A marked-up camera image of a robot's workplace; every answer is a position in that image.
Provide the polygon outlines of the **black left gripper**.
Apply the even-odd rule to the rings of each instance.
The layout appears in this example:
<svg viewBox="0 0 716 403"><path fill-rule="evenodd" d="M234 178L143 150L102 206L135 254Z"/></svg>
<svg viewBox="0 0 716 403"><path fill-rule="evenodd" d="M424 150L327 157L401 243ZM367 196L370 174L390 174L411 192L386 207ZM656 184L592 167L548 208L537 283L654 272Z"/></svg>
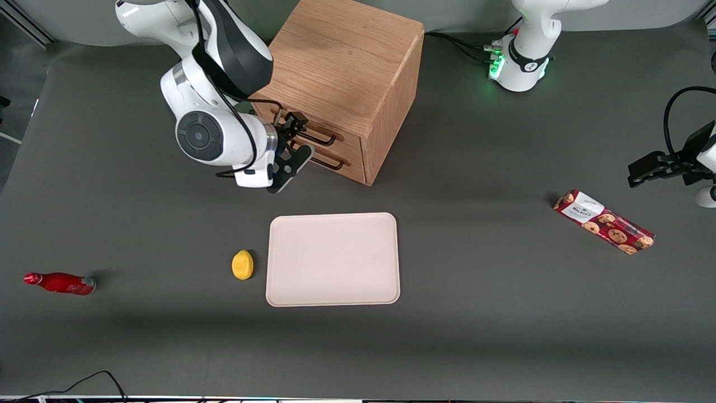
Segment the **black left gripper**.
<svg viewBox="0 0 716 403"><path fill-rule="evenodd" d="M671 171L681 175L687 186L701 180L711 180L714 183L714 171L696 160L696 157L707 149L707 145L714 145L713 130L697 130L688 135L680 151L673 148L669 130L665 130L664 136L671 162L669 163L669 156L664 152L653 151L629 164L629 188L633 189L655 179L669 179Z"/></svg>

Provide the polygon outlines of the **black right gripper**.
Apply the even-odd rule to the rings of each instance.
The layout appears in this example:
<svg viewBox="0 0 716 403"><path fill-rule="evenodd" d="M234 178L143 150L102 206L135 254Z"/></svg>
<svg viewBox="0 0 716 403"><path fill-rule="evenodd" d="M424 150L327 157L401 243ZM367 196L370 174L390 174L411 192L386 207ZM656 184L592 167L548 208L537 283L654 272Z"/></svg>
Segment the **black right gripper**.
<svg viewBox="0 0 716 403"><path fill-rule="evenodd" d="M302 113L290 111L286 113L284 123L274 124L278 138L274 171L300 171L300 162L289 143L305 134L308 122Z"/></svg>

